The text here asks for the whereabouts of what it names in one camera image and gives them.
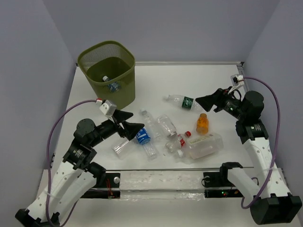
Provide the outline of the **green label clear bottle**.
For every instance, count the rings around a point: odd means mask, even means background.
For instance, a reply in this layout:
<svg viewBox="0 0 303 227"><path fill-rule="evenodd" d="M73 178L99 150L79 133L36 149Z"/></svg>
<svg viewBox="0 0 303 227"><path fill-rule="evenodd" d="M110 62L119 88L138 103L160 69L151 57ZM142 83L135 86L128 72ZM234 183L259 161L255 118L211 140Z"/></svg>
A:
<svg viewBox="0 0 303 227"><path fill-rule="evenodd" d="M193 99L183 95L167 95L163 97L165 102L173 104L181 109L188 111L201 112L202 107Z"/></svg>

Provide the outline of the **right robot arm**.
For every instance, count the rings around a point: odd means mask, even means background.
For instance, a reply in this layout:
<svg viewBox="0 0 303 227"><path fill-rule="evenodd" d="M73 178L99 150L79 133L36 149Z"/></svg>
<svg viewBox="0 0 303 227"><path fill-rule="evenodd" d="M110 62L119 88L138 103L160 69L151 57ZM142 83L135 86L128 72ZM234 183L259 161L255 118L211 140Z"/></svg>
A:
<svg viewBox="0 0 303 227"><path fill-rule="evenodd" d="M217 89L213 94L195 101L207 112L226 111L236 118L236 132L253 164L257 182L253 181L237 162L220 167L218 180L222 185L235 186L243 195L241 207L249 209L257 225L290 223L302 207L299 196L291 194L270 150L267 130L260 120L264 97L248 91L237 99L232 89Z"/></svg>

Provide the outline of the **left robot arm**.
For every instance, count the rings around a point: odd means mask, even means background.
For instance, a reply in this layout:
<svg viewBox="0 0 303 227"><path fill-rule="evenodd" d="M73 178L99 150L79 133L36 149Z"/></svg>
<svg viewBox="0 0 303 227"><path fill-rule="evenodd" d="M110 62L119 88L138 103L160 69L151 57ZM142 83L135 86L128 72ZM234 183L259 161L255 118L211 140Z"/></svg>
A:
<svg viewBox="0 0 303 227"><path fill-rule="evenodd" d="M142 123L128 123L132 116L133 113L116 110L98 126L88 118L79 121L50 183L31 205L16 213L16 219L25 227L59 227L80 197L105 181L106 169L92 161L97 154L94 147L115 133L132 140L144 127Z"/></svg>

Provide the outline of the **square white-label bottle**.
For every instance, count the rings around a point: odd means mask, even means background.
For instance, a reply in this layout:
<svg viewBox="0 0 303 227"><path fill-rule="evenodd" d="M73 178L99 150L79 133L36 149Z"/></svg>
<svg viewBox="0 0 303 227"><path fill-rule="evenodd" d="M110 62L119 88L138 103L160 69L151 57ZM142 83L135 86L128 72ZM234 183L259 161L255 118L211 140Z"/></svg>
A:
<svg viewBox="0 0 303 227"><path fill-rule="evenodd" d="M176 150L176 156L183 160L196 160L223 149L221 135L211 133L195 138L188 138L181 149Z"/></svg>

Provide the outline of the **red cap small bottle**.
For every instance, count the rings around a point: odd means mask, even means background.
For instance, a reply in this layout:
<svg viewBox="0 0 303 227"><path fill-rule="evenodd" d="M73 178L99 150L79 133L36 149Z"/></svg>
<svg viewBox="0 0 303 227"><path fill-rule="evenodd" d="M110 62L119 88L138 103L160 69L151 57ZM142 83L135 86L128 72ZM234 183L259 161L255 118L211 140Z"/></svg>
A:
<svg viewBox="0 0 303 227"><path fill-rule="evenodd" d="M171 140L165 144L165 148L171 153L182 149L185 146L186 139L189 137L191 137L190 131L186 131L183 134L175 134L171 137Z"/></svg>

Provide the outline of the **blue label water bottle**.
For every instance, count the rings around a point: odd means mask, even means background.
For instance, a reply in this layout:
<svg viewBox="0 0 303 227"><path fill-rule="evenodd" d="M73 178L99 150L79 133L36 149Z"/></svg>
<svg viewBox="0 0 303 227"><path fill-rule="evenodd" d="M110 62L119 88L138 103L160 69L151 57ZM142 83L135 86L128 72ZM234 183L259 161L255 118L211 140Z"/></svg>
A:
<svg viewBox="0 0 303 227"><path fill-rule="evenodd" d="M157 150L154 147L152 139L145 128L140 129L135 138L139 145L143 148L149 160L154 160L157 158Z"/></svg>

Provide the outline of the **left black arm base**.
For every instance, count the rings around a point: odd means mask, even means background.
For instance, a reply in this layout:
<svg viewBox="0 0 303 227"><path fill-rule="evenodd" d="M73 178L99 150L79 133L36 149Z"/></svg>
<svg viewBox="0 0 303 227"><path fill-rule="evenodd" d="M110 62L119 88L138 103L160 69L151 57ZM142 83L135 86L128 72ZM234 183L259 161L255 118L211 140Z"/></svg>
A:
<svg viewBox="0 0 303 227"><path fill-rule="evenodd" d="M119 199L120 173L107 172L104 179L97 183L81 196L81 199Z"/></svg>

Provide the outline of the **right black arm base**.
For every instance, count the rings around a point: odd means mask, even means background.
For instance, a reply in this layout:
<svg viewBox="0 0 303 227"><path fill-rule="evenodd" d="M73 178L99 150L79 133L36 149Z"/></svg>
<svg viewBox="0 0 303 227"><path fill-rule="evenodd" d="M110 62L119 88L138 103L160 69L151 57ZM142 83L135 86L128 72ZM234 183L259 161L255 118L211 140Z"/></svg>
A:
<svg viewBox="0 0 303 227"><path fill-rule="evenodd" d="M241 192L229 181L224 182L219 172L204 172L201 184L205 198L241 198Z"/></svg>

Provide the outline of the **orange juice bottle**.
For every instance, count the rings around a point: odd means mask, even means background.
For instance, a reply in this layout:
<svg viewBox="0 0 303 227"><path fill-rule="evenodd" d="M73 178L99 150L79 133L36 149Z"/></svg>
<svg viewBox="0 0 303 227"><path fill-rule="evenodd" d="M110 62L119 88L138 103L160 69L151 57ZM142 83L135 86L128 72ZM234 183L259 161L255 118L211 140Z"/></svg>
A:
<svg viewBox="0 0 303 227"><path fill-rule="evenodd" d="M200 135L206 135L209 131L209 120L207 114L200 114L196 122L196 132Z"/></svg>

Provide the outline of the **clear wide-mouth bottle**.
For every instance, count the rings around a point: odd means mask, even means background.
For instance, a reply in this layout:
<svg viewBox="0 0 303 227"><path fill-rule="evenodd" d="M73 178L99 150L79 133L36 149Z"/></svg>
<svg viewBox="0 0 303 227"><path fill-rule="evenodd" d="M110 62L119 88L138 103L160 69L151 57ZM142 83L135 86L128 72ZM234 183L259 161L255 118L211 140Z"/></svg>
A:
<svg viewBox="0 0 303 227"><path fill-rule="evenodd" d="M157 122L162 129L164 135L171 140L176 134L177 129L171 119L166 115L163 114L157 118Z"/></svg>

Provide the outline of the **tall clear plastic bottle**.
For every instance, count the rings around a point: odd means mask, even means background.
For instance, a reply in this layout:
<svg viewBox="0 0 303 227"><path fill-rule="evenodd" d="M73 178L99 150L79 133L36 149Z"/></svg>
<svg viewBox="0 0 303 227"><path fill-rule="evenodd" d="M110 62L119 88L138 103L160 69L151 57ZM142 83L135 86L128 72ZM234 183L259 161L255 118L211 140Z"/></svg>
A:
<svg viewBox="0 0 303 227"><path fill-rule="evenodd" d="M144 122L149 136L155 141L160 141L162 134L152 114L145 109L141 109L139 111L139 114Z"/></svg>

